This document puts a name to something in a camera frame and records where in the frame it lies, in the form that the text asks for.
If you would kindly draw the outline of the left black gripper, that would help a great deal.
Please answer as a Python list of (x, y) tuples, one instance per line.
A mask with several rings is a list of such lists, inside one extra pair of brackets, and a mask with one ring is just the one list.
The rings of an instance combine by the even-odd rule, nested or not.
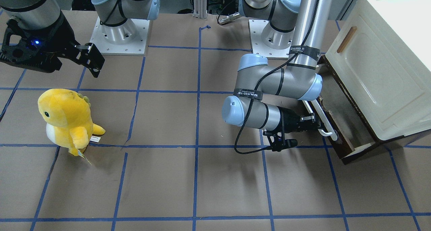
[(278, 124), (278, 132), (281, 132), (282, 122), (284, 121), (284, 132), (302, 132), (310, 130), (325, 130), (325, 126), (320, 122), (319, 116), (312, 112), (306, 115), (298, 115), (295, 111), (289, 108), (278, 106), (280, 111), (280, 123)]

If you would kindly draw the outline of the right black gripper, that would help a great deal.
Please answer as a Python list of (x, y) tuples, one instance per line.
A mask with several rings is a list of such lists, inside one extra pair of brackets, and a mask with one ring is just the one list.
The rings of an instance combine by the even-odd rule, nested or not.
[(65, 18), (60, 14), (50, 26), (38, 29), (22, 29), (17, 18), (7, 21), (1, 62), (39, 72), (52, 73), (63, 65), (59, 57), (83, 65), (98, 78), (105, 59), (94, 43), (80, 45)]

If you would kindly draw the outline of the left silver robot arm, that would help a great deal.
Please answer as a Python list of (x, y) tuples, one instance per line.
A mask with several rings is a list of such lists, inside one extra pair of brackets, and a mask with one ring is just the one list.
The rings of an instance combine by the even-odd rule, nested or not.
[(274, 133), (302, 132), (322, 128), (315, 113), (298, 115), (293, 110), (263, 103), (263, 95), (313, 101), (322, 90), (316, 73), (320, 49), (332, 0), (239, 0), (242, 16), (268, 20), (262, 39), (282, 50), (288, 62), (268, 65), (259, 53), (241, 57), (232, 96), (224, 100), (223, 120), (239, 127)]

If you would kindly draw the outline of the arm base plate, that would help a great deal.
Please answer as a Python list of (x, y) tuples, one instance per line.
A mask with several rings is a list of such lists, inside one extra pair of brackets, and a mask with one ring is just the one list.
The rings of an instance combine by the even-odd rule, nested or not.
[(108, 27), (97, 18), (90, 42), (102, 55), (144, 56), (151, 22), (128, 19), (123, 25)]
[(296, 21), (295, 16), (291, 17), (290, 20), (286, 19), (284, 23), (288, 23), (291, 31), (280, 32), (274, 29), (272, 25), (281, 22), (281, 20), (249, 20), (252, 53), (265, 56), (268, 59), (288, 59)]

